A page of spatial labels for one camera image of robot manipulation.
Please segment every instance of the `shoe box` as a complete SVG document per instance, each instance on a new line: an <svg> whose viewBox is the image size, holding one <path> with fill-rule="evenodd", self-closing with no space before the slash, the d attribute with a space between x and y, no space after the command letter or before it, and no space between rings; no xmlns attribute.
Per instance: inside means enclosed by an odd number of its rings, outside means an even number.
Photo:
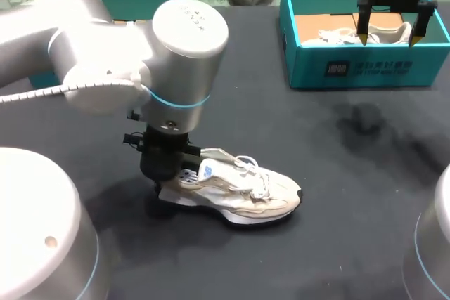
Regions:
<svg viewBox="0 0 450 300"><path fill-rule="evenodd" d="M372 13L370 25L397 28L403 23L400 13ZM295 25L300 43L318 39L319 31L335 31L340 28L356 29L358 13L296 15Z"/></svg>
<svg viewBox="0 0 450 300"><path fill-rule="evenodd" d="M426 36L412 48L408 44L302 45L319 38L319 30L356 29L357 1L281 0L280 36L290 87L431 86L450 52L450 36L438 11L430 18ZM373 11L370 24L395 28L415 20L414 13Z"/></svg>

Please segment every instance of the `shoe on floor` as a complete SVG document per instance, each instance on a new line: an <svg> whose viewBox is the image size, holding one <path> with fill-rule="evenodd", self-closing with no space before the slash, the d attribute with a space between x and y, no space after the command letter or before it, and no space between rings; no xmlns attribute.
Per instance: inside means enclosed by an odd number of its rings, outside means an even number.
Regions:
<svg viewBox="0 0 450 300"><path fill-rule="evenodd" d="M373 25L368 27L367 44L407 44L411 34L411 24L404 22L398 28L381 28ZM318 39L308 40L302 45L348 45L361 44L355 29L340 28L335 31L319 31Z"/></svg>
<svg viewBox="0 0 450 300"><path fill-rule="evenodd" d="M186 207L211 207L242 225L281 219L300 204L301 188L292 179L258 166L248 156L204 149L198 174L184 169L162 183L159 198Z"/></svg>

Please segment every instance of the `white cylinder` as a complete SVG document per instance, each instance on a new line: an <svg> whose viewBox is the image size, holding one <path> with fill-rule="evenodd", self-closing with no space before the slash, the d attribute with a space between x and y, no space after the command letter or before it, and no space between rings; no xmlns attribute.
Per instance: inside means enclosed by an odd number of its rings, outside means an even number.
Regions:
<svg viewBox="0 0 450 300"><path fill-rule="evenodd" d="M435 198L418 217L403 259L410 300L450 299L450 166L437 182Z"/></svg>
<svg viewBox="0 0 450 300"><path fill-rule="evenodd" d="M0 148L0 300L104 300L109 266L69 176Z"/></svg>

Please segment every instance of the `white circular cap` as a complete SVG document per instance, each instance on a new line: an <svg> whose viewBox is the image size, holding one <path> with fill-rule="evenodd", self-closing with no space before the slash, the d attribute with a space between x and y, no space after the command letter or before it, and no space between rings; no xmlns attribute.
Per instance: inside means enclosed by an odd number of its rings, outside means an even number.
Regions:
<svg viewBox="0 0 450 300"><path fill-rule="evenodd" d="M450 165L437 182L435 208L441 230L450 242Z"/></svg>
<svg viewBox="0 0 450 300"><path fill-rule="evenodd" d="M198 0L169 0L153 16L156 37L171 51L190 58L209 58L228 41L224 17Z"/></svg>
<svg viewBox="0 0 450 300"><path fill-rule="evenodd" d="M0 148L0 299L20 298L54 272L75 240L80 208L58 165Z"/></svg>

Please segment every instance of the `shoe sole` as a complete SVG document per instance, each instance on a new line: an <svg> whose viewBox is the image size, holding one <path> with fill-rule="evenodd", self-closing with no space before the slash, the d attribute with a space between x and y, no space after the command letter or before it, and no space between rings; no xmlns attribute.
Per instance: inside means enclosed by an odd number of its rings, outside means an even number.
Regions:
<svg viewBox="0 0 450 300"><path fill-rule="evenodd" d="M271 223L273 221L278 221L280 219L285 218L289 214L293 213L295 209L290 210L289 212L285 214L281 214L280 216L275 217L269 217L269 218L250 218L250 217L244 217L239 216L237 214L234 214L230 212L229 210L225 209L218 209L214 207L214 205L207 200L194 200L191 197L182 196L178 193L174 193L174 191L170 189L164 189L162 188L158 198L162 200L163 202L168 202L171 204L181 205L183 207L189 207L189 208L202 208L206 207L208 209L213 209L218 212L230 223L237 224L237 225L257 225L257 224L263 224L263 223Z"/></svg>

